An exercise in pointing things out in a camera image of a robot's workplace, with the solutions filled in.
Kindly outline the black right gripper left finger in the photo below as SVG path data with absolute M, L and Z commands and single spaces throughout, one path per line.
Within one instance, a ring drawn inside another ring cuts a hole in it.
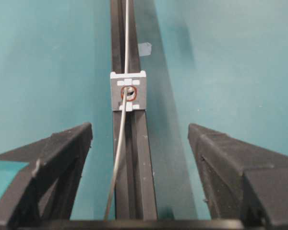
M 0 163 L 24 163 L 0 196 L 0 230 L 70 219 L 92 140 L 83 123 L 0 154 Z

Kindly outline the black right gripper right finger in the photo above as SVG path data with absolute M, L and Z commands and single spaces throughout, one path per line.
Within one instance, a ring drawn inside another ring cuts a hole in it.
M 210 215 L 288 230 L 288 156 L 191 123 L 192 149 Z

